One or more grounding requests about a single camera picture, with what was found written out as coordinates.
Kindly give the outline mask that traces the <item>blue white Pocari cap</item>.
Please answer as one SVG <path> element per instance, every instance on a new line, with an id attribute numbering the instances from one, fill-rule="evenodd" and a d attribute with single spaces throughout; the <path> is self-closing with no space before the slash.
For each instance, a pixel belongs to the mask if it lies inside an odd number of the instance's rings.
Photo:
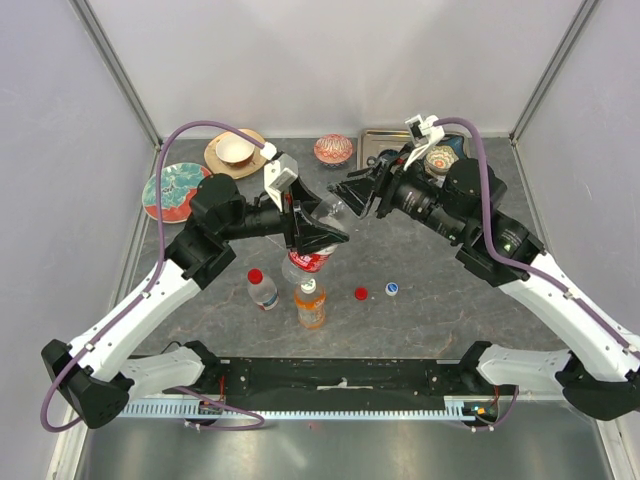
<path id="1" fill-rule="evenodd" d="M 388 296 L 395 296 L 399 292 L 399 286 L 395 282 L 389 282 L 385 286 L 385 293 Z"/>

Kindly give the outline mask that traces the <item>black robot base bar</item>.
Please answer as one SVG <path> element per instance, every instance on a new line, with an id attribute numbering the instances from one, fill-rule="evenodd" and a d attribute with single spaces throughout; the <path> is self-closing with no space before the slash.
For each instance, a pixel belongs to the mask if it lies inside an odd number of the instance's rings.
<path id="1" fill-rule="evenodd" d="M 446 396 L 502 399 L 466 365 L 426 359 L 222 359 L 190 387 L 233 407 L 438 407 Z"/>

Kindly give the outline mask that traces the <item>orange juice bottle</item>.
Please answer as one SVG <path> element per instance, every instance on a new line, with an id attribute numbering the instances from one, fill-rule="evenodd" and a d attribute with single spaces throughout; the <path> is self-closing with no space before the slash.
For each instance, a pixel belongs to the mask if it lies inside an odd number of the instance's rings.
<path id="1" fill-rule="evenodd" d="M 294 302 L 298 321 L 305 328 L 317 329 L 324 324 L 326 291 L 315 279 L 306 280 L 295 287 Z"/>

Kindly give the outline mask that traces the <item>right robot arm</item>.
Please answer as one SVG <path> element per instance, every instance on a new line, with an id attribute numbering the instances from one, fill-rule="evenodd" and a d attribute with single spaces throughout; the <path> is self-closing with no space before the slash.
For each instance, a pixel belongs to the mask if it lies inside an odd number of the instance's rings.
<path id="1" fill-rule="evenodd" d="M 560 394 L 603 421 L 638 410 L 638 336 L 569 281 L 527 227 L 498 210 L 506 186 L 490 167 L 461 159 L 436 182 L 420 168 L 382 156 L 328 189 L 358 217 L 398 210 L 446 238 L 467 271 L 525 306 L 566 346 L 528 351 L 477 341 L 457 371 L 465 391 L 509 385 Z"/>

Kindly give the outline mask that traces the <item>tall red-cap clear bottle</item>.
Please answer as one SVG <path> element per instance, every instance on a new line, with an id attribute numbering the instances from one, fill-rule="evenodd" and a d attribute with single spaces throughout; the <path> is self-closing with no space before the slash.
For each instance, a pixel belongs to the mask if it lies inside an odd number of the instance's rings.
<path id="1" fill-rule="evenodd" d="M 282 262 L 282 275 L 291 284 L 313 279 L 327 264 L 338 245 L 349 234 L 353 215 L 334 195 L 320 203 L 306 202 L 311 222 L 302 226 L 302 245 L 288 251 Z"/>

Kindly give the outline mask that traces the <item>red bottle cap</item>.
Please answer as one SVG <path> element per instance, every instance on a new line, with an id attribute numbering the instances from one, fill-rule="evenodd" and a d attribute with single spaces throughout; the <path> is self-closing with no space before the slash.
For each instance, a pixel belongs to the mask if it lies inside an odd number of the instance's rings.
<path id="1" fill-rule="evenodd" d="M 358 287 L 355 291 L 354 291 L 354 296 L 356 299 L 363 301 L 366 300 L 368 297 L 368 290 L 364 287 Z"/>

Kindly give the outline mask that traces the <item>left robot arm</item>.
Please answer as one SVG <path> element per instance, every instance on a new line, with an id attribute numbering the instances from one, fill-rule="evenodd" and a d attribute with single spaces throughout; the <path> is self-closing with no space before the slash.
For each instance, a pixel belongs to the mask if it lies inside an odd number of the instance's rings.
<path id="1" fill-rule="evenodd" d="M 321 200 L 299 180 L 285 190 L 285 202 L 250 204 L 234 179 L 215 174 L 202 180 L 190 200 L 183 230 L 161 249 L 154 268 L 109 314 L 65 343 L 50 341 L 41 352 L 60 393 L 90 429 L 115 419 L 127 404 L 164 390 L 216 388 L 220 360 L 202 342 L 191 341 L 164 354 L 134 359 L 132 353 L 168 316 L 206 289 L 235 259 L 231 241 L 283 235 L 302 255 L 348 241 L 336 221 L 312 211 Z"/>

